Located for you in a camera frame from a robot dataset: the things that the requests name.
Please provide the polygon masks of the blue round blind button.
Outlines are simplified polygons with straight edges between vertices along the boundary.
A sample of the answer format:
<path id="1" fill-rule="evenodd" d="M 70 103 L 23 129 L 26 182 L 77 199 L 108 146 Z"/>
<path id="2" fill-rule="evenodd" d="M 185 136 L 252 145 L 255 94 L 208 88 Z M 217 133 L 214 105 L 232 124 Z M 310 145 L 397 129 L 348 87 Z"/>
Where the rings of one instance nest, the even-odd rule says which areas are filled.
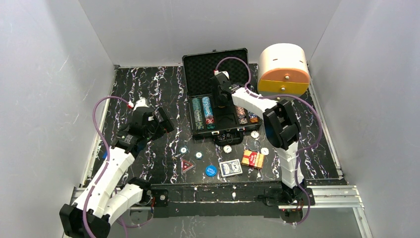
<path id="1" fill-rule="evenodd" d="M 209 165 L 205 169 L 205 174 L 208 177 L 214 177 L 217 175 L 217 173 L 218 173 L 217 167 L 214 165 Z"/>

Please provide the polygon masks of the clear round button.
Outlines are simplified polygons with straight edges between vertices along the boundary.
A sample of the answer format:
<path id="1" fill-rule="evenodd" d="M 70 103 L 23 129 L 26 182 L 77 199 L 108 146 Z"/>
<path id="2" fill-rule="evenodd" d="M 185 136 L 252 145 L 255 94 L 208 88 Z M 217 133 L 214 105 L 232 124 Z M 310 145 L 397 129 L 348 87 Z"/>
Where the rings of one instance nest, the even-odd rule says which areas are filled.
<path id="1" fill-rule="evenodd" d="M 250 150 L 250 151 L 259 152 L 261 144 L 257 140 L 251 140 L 251 141 L 247 142 L 247 147 L 248 147 L 248 150 Z"/>

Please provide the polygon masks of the blue playing card deck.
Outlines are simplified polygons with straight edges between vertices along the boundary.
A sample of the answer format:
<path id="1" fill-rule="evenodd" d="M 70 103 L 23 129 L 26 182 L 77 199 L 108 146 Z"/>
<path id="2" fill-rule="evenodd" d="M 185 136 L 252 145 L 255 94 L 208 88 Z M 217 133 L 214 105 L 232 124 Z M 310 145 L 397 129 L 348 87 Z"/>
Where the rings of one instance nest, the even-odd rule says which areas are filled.
<path id="1" fill-rule="evenodd" d="M 223 178 L 241 175 L 243 173 L 239 159 L 221 162 L 219 163 L 219 167 Z"/>

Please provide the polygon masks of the red playing card deck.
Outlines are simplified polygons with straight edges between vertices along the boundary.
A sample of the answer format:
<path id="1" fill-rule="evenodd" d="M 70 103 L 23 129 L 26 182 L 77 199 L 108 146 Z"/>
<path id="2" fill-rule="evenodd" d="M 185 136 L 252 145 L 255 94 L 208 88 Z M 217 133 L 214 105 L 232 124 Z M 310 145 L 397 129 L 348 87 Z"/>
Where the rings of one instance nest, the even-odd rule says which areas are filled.
<path id="1" fill-rule="evenodd" d="M 264 158 L 265 156 L 262 153 L 244 150 L 241 165 L 261 169 L 263 167 Z"/>

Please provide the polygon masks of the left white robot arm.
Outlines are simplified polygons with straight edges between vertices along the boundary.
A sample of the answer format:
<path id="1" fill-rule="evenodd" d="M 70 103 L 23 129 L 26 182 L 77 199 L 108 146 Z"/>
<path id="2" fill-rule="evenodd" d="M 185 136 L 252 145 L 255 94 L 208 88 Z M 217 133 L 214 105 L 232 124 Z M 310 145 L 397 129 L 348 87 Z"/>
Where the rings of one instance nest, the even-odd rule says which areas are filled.
<path id="1" fill-rule="evenodd" d="M 174 130 L 163 108 L 135 106 L 129 122 L 116 134 L 100 170 L 81 195 L 59 212 L 64 233 L 71 238 L 105 238 L 112 224 L 126 210 L 142 200 L 150 184 L 130 180 L 119 192 L 114 190 L 138 154 L 153 140 Z"/>

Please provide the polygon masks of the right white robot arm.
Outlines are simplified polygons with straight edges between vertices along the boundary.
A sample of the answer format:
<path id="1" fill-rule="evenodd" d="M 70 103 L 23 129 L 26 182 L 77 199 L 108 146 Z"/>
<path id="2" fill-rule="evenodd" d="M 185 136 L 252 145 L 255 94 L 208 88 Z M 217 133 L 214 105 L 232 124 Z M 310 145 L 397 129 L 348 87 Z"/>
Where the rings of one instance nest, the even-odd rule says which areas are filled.
<path id="1" fill-rule="evenodd" d="M 226 71 L 215 71 L 210 84 L 217 103 L 242 107 L 263 120 L 267 140 L 280 159 L 282 189 L 293 199 L 306 194 L 304 177 L 297 161 L 301 126 L 291 103 L 268 99 L 234 84 Z"/>

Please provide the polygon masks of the green poker chip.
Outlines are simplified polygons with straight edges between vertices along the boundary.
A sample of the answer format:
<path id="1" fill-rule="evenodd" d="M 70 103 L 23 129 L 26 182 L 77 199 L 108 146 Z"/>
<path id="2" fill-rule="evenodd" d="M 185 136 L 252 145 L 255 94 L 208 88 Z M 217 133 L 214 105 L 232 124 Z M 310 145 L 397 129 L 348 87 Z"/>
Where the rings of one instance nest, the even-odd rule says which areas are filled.
<path id="1" fill-rule="evenodd" d="M 186 146 L 183 146 L 179 149 L 179 152 L 181 154 L 187 154 L 189 152 L 189 149 Z"/>

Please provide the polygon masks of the purple orange chip stack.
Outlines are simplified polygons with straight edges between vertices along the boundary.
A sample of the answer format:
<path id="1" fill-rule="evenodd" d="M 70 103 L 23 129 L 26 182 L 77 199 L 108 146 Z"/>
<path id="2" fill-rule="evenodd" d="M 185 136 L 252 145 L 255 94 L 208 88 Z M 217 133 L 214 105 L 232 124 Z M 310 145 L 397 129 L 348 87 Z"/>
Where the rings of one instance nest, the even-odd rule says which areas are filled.
<path id="1" fill-rule="evenodd" d="M 235 110 L 236 110 L 236 113 L 237 113 L 239 124 L 247 124 L 248 120 L 247 120 L 247 117 L 246 117 L 245 109 L 243 107 L 236 106 Z"/>

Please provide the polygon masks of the cyan red chip stack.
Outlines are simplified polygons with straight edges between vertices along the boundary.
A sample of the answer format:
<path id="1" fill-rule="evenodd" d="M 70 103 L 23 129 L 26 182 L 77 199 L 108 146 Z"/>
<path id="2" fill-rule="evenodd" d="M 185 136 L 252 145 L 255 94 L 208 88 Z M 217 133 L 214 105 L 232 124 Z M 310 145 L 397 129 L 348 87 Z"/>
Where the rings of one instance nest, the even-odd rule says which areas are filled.
<path id="1" fill-rule="evenodd" d="M 207 129 L 214 129 L 215 128 L 215 121 L 212 112 L 211 102 L 209 97 L 202 98 L 204 116 L 206 120 L 206 127 Z"/>

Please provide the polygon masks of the black poker chip case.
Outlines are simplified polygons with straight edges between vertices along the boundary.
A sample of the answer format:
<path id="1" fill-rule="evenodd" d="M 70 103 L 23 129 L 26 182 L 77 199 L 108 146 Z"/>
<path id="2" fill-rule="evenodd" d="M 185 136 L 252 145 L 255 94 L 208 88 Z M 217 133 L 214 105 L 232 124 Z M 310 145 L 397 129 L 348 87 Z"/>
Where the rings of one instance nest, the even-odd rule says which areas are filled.
<path id="1" fill-rule="evenodd" d="M 262 121 L 250 119 L 247 110 L 240 111 L 231 96 L 248 80 L 248 88 L 257 90 L 246 68 L 246 48 L 185 55 L 182 63 L 194 139 L 211 138 L 218 146 L 235 145 L 242 143 L 245 132 L 259 129 Z"/>

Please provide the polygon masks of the teal poker chip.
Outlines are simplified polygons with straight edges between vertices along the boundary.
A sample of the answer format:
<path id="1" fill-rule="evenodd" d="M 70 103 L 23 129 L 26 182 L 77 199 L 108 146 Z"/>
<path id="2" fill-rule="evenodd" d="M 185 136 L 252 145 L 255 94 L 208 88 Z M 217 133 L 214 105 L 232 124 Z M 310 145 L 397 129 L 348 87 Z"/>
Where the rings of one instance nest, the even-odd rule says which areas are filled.
<path id="1" fill-rule="evenodd" d="M 195 153 L 195 158 L 196 158 L 197 160 L 202 159 L 202 157 L 203 157 L 203 154 L 202 154 L 201 152 L 196 152 L 196 153 Z"/>

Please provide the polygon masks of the red triangular plaque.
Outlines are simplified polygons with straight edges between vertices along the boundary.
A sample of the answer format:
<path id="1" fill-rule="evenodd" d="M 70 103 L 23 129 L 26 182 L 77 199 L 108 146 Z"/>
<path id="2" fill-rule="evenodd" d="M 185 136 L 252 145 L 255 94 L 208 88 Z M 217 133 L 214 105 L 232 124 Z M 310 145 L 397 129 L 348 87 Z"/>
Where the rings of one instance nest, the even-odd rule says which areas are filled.
<path id="1" fill-rule="evenodd" d="M 194 168 L 195 165 L 189 161 L 186 161 L 184 159 L 181 160 L 181 173 L 186 173 L 187 171 Z"/>

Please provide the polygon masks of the green blue white chip stack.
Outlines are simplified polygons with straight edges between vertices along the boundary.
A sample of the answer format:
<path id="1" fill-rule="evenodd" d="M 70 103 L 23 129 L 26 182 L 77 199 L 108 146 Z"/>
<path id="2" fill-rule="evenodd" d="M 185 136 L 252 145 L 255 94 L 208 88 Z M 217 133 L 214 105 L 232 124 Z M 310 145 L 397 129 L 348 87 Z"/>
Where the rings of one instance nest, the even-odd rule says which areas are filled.
<path id="1" fill-rule="evenodd" d="M 248 112 L 248 117 L 249 117 L 249 122 L 250 123 L 257 123 L 257 122 L 259 122 L 259 117 L 256 114 L 252 113 L 252 112 Z"/>

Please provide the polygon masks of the white poker chip upper right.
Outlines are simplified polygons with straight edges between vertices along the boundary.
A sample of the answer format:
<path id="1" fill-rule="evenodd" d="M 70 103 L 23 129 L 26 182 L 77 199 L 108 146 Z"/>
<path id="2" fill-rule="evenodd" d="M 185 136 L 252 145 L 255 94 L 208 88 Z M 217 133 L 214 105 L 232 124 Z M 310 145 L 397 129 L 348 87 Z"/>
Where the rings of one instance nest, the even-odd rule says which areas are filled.
<path id="1" fill-rule="evenodd" d="M 258 131 L 252 131 L 251 132 L 251 137 L 253 138 L 253 139 L 258 139 L 259 138 L 259 136 L 260 136 L 260 134 L 259 134 L 259 132 Z"/>

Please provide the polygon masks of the white poker chip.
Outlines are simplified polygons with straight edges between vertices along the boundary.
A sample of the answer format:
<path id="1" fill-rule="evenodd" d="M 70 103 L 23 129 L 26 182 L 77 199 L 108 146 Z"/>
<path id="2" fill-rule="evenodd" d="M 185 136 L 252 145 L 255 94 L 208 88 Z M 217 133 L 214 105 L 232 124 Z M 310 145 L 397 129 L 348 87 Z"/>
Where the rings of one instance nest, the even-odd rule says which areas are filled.
<path id="1" fill-rule="evenodd" d="M 225 146 L 223 147 L 223 151 L 224 151 L 224 153 L 229 154 L 229 153 L 231 153 L 231 152 L 232 152 L 232 148 L 231 148 L 231 146 L 230 146 L 230 145 L 225 145 Z"/>
<path id="2" fill-rule="evenodd" d="M 258 131 L 252 131 L 251 132 L 251 137 L 253 138 L 253 139 L 258 139 L 259 138 L 259 136 L 260 136 L 260 134 L 259 134 L 259 132 Z"/>
<path id="3" fill-rule="evenodd" d="M 263 148 L 261 148 L 261 153 L 263 154 L 263 155 L 268 155 L 269 154 L 269 149 L 268 148 L 265 148 L 265 147 L 263 147 Z"/>

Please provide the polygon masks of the white poker chip center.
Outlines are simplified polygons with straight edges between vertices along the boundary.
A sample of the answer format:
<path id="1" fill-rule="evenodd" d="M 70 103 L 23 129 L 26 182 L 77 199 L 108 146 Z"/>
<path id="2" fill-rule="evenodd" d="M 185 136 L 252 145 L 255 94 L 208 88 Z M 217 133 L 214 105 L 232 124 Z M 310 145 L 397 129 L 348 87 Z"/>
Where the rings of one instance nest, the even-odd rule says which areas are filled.
<path id="1" fill-rule="evenodd" d="M 231 152 L 232 152 L 232 148 L 231 148 L 231 146 L 230 146 L 230 145 L 225 145 L 225 146 L 223 147 L 223 151 L 224 151 L 224 153 L 229 154 L 229 153 L 231 153 Z"/>

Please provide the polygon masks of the white round drawer cabinet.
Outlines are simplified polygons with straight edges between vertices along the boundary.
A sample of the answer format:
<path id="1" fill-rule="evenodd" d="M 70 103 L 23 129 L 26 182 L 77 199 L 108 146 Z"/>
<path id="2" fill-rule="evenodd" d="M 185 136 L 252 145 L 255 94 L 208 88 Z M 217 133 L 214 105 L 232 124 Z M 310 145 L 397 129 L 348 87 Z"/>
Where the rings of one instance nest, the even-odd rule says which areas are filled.
<path id="1" fill-rule="evenodd" d="M 304 50 L 295 44 L 277 43 L 265 48 L 258 60 L 257 91 L 263 96 L 302 96 L 310 73 Z"/>

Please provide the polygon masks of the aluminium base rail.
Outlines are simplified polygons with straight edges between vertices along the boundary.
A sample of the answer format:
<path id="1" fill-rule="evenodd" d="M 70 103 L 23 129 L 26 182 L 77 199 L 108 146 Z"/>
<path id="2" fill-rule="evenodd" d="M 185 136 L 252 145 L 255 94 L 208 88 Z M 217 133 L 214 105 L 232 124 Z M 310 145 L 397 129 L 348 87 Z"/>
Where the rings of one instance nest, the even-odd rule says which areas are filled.
<path id="1" fill-rule="evenodd" d="M 308 197 L 301 194 L 288 202 L 278 181 L 153 184 L 140 205 L 131 210 L 146 211 L 152 204 L 155 218 L 263 216 L 295 223 L 307 210 L 364 208 L 357 187 L 346 185 L 344 180 L 310 179 L 306 191 Z"/>

